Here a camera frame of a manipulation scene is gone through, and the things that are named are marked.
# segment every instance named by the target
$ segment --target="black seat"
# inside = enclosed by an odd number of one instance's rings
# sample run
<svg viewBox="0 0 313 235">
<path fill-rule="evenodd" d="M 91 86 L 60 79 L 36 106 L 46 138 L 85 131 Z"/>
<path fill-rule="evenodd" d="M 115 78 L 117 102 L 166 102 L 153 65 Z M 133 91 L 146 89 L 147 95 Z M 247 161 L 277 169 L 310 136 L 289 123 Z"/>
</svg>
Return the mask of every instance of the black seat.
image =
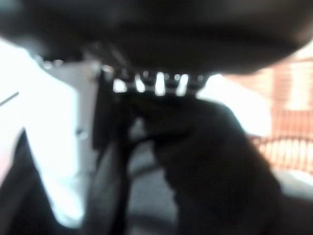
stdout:
<svg viewBox="0 0 313 235">
<path fill-rule="evenodd" d="M 313 35 L 311 0 L 1 0 L 0 34 L 46 59 L 109 42 L 129 65 L 250 72 Z"/>
</svg>

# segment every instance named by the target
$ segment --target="brick wall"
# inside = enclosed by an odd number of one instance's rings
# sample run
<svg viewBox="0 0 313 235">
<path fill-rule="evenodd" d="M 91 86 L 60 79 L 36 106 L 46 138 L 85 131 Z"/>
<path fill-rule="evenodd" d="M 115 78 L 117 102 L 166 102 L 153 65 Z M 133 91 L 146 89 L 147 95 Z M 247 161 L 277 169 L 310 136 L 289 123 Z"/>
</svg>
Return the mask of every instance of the brick wall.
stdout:
<svg viewBox="0 0 313 235">
<path fill-rule="evenodd" d="M 254 74 L 225 77 L 267 101 L 272 133 L 251 140 L 271 165 L 313 174 L 313 57 L 295 56 Z"/>
</svg>

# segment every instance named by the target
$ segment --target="car headrest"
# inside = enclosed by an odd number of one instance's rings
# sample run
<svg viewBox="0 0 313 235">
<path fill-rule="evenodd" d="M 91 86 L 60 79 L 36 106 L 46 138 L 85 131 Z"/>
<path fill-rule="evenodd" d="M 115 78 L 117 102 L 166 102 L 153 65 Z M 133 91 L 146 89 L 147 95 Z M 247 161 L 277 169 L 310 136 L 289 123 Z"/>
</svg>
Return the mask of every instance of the car headrest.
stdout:
<svg viewBox="0 0 313 235">
<path fill-rule="evenodd" d="M 128 66 L 251 72 L 313 36 L 312 0 L 2 0 L 0 35 L 46 59 L 113 45 Z"/>
</svg>

